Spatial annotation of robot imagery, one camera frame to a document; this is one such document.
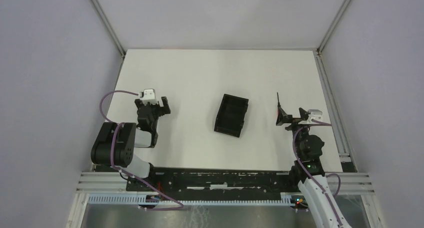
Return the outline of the red handled screwdriver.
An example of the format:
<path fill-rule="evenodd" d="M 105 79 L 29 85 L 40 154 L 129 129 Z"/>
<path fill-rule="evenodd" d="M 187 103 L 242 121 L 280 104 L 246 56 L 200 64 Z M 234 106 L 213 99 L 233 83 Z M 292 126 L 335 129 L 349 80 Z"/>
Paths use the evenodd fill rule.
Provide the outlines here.
<path fill-rule="evenodd" d="M 280 111 L 281 110 L 281 103 L 280 103 L 280 100 L 279 100 L 280 99 L 279 98 L 279 93 L 277 92 L 276 94 L 277 94 L 276 97 L 277 97 L 277 110 L 278 110 L 277 111 L 277 114 L 279 116 L 281 114 L 281 111 Z"/>

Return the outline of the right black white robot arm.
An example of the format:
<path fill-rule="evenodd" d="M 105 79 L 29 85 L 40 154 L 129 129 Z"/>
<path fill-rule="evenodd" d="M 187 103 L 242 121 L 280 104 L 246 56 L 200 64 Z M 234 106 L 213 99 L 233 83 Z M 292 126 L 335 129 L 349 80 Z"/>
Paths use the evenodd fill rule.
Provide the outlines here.
<path fill-rule="evenodd" d="M 302 198 L 293 201 L 296 212 L 310 212 L 318 228 L 349 228 L 350 224 L 336 203 L 341 189 L 341 178 L 337 178 L 337 189 L 329 188 L 328 175 L 325 174 L 320 157 L 323 154 L 324 141 L 317 135 L 310 134 L 311 127 L 330 126 L 322 121 L 320 110 L 299 109 L 300 116 L 286 113 L 277 105 L 276 125 L 286 125 L 285 130 L 292 132 L 292 149 L 295 155 L 294 165 L 289 171 L 289 187 L 301 192 Z"/>

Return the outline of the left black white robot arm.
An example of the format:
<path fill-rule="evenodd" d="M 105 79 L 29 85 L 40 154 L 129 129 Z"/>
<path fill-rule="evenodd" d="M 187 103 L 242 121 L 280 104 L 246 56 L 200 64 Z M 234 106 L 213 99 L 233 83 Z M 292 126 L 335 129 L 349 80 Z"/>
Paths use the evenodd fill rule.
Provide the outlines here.
<path fill-rule="evenodd" d="M 110 166 L 131 178 L 145 192 L 153 191 L 157 178 L 150 174 L 153 165 L 135 155 L 136 148 L 154 148 L 158 140 L 159 117 L 171 114 L 167 97 L 161 102 L 136 99 L 137 122 L 104 122 L 91 149 L 95 165 Z"/>

